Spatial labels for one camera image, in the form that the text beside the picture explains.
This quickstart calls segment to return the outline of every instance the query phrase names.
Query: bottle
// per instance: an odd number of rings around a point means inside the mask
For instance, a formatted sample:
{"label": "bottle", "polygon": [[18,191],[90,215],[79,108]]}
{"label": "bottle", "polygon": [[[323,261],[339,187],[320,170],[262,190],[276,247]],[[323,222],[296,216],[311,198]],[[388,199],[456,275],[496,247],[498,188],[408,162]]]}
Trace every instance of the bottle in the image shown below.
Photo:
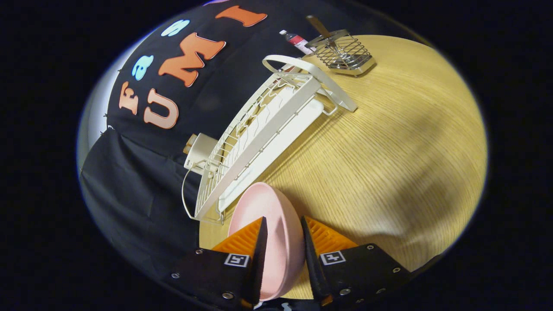
{"label": "bottle", "polygon": [[313,53],[313,51],[315,50],[315,48],[309,49],[309,48],[305,47],[305,44],[307,43],[307,40],[305,40],[304,38],[298,36],[297,34],[288,33],[286,30],[281,30],[280,34],[284,36],[286,41],[292,43],[295,47],[297,47],[300,51],[302,51],[306,55],[309,55],[309,54]]}

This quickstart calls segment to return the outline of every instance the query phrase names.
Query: letter m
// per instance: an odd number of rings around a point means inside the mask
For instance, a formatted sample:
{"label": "letter m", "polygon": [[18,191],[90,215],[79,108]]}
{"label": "letter m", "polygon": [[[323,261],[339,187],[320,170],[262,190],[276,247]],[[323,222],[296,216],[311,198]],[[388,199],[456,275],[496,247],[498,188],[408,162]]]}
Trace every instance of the letter m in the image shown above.
{"label": "letter m", "polygon": [[225,41],[215,42],[198,37],[197,33],[191,33],[180,42],[180,49],[184,56],[166,59],[159,67],[158,74],[177,77],[184,82],[184,86],[190,87],[198,78],[198,71],[185,69],[203,68],[204,62],[198,53],[202,54],[205,60],[212,59],[226,44]]}

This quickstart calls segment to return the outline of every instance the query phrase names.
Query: orange letter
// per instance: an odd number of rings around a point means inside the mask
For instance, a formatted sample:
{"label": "orange letter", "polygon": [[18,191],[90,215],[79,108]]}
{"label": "orange letter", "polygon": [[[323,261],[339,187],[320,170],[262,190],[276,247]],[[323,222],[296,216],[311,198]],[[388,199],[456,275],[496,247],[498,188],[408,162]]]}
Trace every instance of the orange letter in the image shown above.
{"label": "orange letter", "polygon": [[235,20],[239,20],[240,22],[242,22],[244,27],[250,27],[265,19],[265,17],[267,17],[267,14],[253,13],[244,9],[240,9],[239,6],[233,6],[215,16],[215,18],[221,17],[229,17]]}
{"label": "orange letter", "polygon": [[129,82],[125,81],[123,87],[121,87],[121,94],[119,95],[119,109],[125,107],[133,112],[133,115],[137,114],[138,109],[138,96],[134,95],[133,89],[128,89]]}
{"label": "orange letter", "polygon": [[162,117],[156,113],[152,112],[150,107],[146,107],[144,110],[144,122],[152,123],[161,128],[170,129],[175,126],[176,119],[179,117],[179,108],[176,106],[175,102],[163,97],[155,92],[155,89],[151,89],[148,93],[148,103],[158,103],[169,110],[169,114],[166,117]]}
{"label": "orange letter", "polygon": [[184,81],[184,86],[190,87],[196,81],[198,71],[189,72],[183,69],[203,68],[204,62],[197,53],[202,54],[206,60],[212,59],[226,44],[224,41],[215,42],[198,37],[197,33],[191,33],[180,42],[184,56],[166,59],[159,67],[158,74],[170,74]]}

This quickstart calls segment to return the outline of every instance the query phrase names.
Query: wooden handle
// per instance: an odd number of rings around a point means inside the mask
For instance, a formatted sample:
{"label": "wooden handle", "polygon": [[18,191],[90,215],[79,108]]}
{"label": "wooden handle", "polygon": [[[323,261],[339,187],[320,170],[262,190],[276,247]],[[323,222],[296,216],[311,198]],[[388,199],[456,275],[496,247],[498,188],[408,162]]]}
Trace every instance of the wooden handle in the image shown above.
{"label": "wooden handle", "polygon": [[325,39],[330,38],[330,32],[326,30],[326,27],[318,18],[314,17],[313,15],[308,15],[306,18]]}

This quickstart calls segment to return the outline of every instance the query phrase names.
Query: red label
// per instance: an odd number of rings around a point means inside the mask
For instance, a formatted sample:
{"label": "red label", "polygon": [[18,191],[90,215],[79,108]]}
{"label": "red label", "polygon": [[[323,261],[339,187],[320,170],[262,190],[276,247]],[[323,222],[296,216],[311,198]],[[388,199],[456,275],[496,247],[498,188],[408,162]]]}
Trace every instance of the red label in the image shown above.
{"label": "red label", "polygon": [[296,45],[296,44],[300,43],[300,41],[302,41],[302,40],[303,40],[303,38],[297,35],[297,36],[293,37],[292,39],[290,39],[290,43]]}

